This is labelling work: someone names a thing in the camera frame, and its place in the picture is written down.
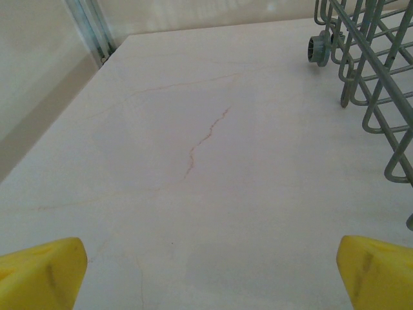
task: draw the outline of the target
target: gray wire rack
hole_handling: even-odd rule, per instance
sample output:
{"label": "gray wire rack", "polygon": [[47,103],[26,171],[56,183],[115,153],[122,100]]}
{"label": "gray wire rack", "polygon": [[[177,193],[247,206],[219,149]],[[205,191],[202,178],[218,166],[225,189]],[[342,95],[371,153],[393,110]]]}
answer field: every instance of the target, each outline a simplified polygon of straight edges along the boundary
{"label": "gray wire rack", "polygon": [[[323,67],[331,58],[339,65],[338,76],[344,82],[341,106],[345,108],[351,101],[355,105],[367,107],[362,124],[364,130],[372,134],[384,134],[393,149],[384,171],[385,177],[392,182],[413,186],[413,168],[406,154],[413,138],[413,108],[408,101],[409,98],[413,99],[413,91],[402,92],[394,79],[397,74],[413,69],[413,57],[408,51],[408,48],[413,47],[413,42],[405,42],[408,39],[406,34],[413,26],[413,0],[408,3],[404,1],[402,8],[385,11],[391,3],[401,4],[395,3],[397,1],[357,0],[351,14],[348,14],[347,0],[340,3],[337,0],[316,0],[314,21],[325,26],[325,29],[320,35],[310,38],[308,60]],[[383,20],[392,16],[399,16],[399,23],[389,28]],[[372,44],[379,38],[387,38],[390,48],[374,50]],[[359,57],[354,56],[355,48],[361,53]],[[405,60],[406,65],[392,69],[398,55]],[[372,69],[372,74],[365,73],[367,67]],[[369,88],[368,83],[374,83],[374,86]],[[413,90],[413,81],[410,85],[410,90]],[[363,100],[356,99],[356,92],[363,95]],[[394,105],[403,124],[390,126],[382,112],[383,105]],[[372,116],[377,120],[376,128],[370,126]],[[398,163],[404,175],[395,174]],[[413,230],[413,215],[407,225]]]}

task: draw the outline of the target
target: white surface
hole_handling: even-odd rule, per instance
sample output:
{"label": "white surface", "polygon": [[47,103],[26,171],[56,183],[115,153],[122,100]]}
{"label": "white surface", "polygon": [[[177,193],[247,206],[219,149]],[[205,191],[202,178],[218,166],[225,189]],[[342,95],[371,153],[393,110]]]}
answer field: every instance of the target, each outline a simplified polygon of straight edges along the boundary
{"label": "white surface", "polygon": [[1,251],[79,236],[76,309],[351,309],[341,237],[413,245],[412,189],[307,63],[319,31],[129,37],[1,184]]}

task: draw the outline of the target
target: rack wheel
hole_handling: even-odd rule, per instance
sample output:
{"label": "rack wheel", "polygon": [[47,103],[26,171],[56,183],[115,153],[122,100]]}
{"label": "rack wheel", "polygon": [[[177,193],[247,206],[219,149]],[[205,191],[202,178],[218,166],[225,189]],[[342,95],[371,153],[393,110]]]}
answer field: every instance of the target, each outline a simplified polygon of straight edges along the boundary
{"label": "rack wheel", "polygon": [[325,30],[320,35],[310,38],[308,42],[308,61],[317,63],[319,67],[325,67],[328,63],[331,50],[331,36]]}

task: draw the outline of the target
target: marble-like surface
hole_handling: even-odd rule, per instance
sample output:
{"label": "marble-like surface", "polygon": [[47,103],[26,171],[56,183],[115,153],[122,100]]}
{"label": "marble-like surface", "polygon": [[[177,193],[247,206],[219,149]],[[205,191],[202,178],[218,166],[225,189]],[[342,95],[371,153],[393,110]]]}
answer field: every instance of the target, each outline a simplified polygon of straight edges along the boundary
{"label": "marble-like surface", "polygon": [[341,237],[412,246],[413,192],[307,63],[319,30],[130,36],[0,185],[1,252],[79,236],[78,310],[351,309]]}

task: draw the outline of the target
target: yellow plastic piece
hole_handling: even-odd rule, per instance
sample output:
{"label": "yellow plastic piece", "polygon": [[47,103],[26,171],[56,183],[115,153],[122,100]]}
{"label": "yellow plastic piece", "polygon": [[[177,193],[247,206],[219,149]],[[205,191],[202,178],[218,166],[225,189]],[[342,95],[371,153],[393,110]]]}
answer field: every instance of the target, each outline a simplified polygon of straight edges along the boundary
{"label": "yellow plastic piece", "polygon": [[413,249],[345,236],[337,265],[355,310],[413,309]]}
{"label": "yellow plastic piece", "polygon": [[79,238],[0,256],[0,309],[72,309],[86,265]]}

